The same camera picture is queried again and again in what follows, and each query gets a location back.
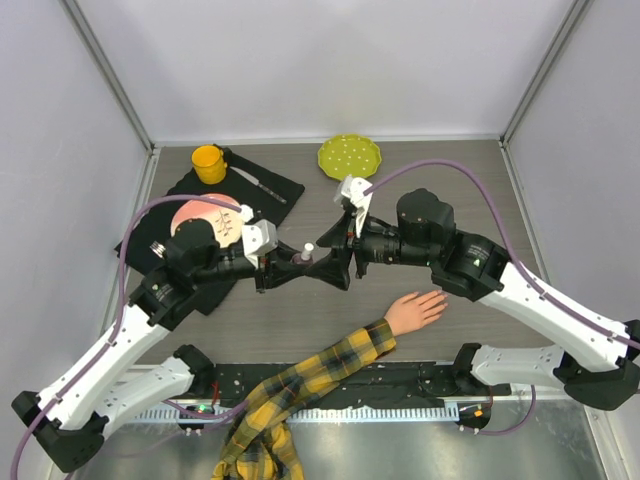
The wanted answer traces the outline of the yellow plaid shirt sleeve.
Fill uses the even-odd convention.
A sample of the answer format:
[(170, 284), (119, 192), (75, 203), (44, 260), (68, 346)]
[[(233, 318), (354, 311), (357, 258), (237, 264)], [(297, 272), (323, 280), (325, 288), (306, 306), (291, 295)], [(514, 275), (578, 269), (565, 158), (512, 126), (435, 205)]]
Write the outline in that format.
[(286, 420), (342, 380), (392, 351), (396, 340), (386, 320), (370, 323), (334, 345), (270, 377), (247, 396), (228, 431), (214, 479), (305, 478)]

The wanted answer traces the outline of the green polka dot dish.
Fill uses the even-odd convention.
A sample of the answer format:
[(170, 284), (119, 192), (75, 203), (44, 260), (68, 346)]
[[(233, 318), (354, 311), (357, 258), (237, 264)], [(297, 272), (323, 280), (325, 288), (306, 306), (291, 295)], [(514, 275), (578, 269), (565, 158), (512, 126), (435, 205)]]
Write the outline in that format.
[(339, 134), (326, 140), (317, 152), (317, 163), (331, 179), (373, 176), (382, 162), (380, 148), (368, 137)]

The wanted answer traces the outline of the purple nail polish bottle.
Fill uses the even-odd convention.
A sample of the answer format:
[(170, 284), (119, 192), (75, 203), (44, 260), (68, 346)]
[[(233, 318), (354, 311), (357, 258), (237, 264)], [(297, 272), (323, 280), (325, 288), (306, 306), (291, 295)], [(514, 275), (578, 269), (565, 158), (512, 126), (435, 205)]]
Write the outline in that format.
[(305, 257), (302, 253), (296, 253), (291, 262), (297, 265), (311, 265), (314, 260), (312, 256)]

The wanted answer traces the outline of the silver fork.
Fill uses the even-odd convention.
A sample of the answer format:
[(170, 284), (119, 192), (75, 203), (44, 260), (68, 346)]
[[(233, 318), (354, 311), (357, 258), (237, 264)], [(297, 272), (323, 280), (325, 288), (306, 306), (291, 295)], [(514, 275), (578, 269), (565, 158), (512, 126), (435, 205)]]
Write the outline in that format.
[(166, 247), (163, 244), (161, 244), (161, 243), (159, 243), (157, 241), (154, 241), (150, 245), (150, 250), (152, 251), (152, 253), (154, 255), (156, 255), (159, 258), (165, 258), (166, 257), (166, 252), (167, 252)]

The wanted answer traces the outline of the black cloth placemat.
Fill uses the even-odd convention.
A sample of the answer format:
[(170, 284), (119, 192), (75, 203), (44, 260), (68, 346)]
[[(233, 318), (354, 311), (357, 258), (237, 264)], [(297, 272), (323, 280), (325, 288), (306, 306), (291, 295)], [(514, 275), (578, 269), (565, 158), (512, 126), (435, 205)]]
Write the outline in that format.
[[(229, 204), (246, 204), (274, 225), (280, 225), (303, 195), (305, 187), (277, 172), (264, 168), (239, 155), (228, 147), (222, 148), (227, 162), (225, 179), (215, 185), (206, 185), (189, 170), (180, 180), (166, 191), (168, 196), (179, 194), (209, 194)], [(262, 184), (287, 200), (283, 205), (261, 189), (252, 185), (231, 167), (238, 167), (255, 176)], [(160, 264), (160, 258), (152, 253), (150, 245), (165, 242), (170, 236), (170, 224), (180, 202), (165, 203), (152, 208), (133, 230), (127, 248), (126, 263), (142, 275), (149, 274)]]

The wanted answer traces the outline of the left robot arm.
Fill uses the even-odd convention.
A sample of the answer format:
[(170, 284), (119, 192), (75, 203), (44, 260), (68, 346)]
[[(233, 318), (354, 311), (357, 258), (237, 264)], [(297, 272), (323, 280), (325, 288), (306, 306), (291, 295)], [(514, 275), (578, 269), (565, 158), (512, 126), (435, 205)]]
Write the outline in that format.
[(212, 288), (252, 278), (258, 291), (302, 275), (314, 247), (297, 251), (277, 238), (267, 220), (244, 225), (223, 248), (206, 220), (187, 220), (159, 247), (161, 265), (120, 306), (103, 336), (56, 382), (23, 391), (12, 408), (54, 464), (71, 473), (88, 463), (105, 440), (138, 413), (186, 394), (205, 397), (214, 365), (193, 345), (179, 347), (163, 364), (125, 386), (124, 373), (173, 332)]

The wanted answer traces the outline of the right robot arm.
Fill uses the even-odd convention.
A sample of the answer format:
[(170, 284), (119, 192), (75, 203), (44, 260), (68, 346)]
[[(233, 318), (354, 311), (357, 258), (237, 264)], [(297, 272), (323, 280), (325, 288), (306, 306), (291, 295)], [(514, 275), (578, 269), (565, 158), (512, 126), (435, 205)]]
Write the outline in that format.
[(307, 276), (341, 290), (371, 263), (428, 267), (444, 292), (501, 311), (551, 340), (539, 348), (467, 343), (451, 371), (457, 391), (529, 384), (563, 390), (599, 410), (620, 407), (639, 389), (639, 323), (618, 322), (578, 304), (536, 277), (492, 240), (459, 230), (452, 207), (426, 189), (403, 195), (388, 225), (344, 195), (342, 218), (319, 240), (329, 254)]

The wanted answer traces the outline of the pink and cream plate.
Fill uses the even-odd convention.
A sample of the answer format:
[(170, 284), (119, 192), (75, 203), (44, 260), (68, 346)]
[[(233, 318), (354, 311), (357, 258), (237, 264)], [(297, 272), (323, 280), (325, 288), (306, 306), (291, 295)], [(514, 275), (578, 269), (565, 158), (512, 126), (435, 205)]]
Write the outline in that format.
[(206, 220), (211, 224), (214, 238), (222, 248), (241, 239), (244, 221), (238, 212), (196, 200), (187, 201), (177, 210), (170, 224), (171, 236), (176, 234), (182, 223), (195, 219)]

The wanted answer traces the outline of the yellow ceramic mug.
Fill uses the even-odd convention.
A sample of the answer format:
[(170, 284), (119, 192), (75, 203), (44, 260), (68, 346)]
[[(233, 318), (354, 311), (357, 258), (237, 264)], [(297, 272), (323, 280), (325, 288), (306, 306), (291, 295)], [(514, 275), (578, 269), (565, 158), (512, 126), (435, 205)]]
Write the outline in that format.
[(227, 174), (224, 150), (216, 145), (203, 145), (191, 155), (192, 167), (199, 180), (206, 185), (221, 183)]

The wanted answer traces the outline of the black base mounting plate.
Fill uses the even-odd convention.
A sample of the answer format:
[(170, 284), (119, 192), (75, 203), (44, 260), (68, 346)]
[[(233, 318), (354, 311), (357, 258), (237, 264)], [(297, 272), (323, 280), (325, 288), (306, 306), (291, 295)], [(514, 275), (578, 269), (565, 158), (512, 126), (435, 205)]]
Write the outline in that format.
[[(211, 380), (183, 399), (217, 399), (231, 408), (242, 402), (261, 382), (282, 377), (286, 364), (217, 364)], [(377, 409), (442, 407), (454, 399), (508, 396), (511, 387), (483, 386), (454, 377), (453, 366), (438, 362), (376, 362), (329, 384), (326, 393), (311, 406), (324, 410), (348, 407)]]

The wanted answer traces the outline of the mannequin hand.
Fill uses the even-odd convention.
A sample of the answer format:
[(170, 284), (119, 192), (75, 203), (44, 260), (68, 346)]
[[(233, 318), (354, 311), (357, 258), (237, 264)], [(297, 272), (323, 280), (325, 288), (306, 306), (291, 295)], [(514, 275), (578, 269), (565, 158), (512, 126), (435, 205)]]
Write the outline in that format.
[(394, 336), (409, 334), (441, 318), (448, 306), (447, 294), (436, 290), (413, 292), (396, 300), (384, 315)]

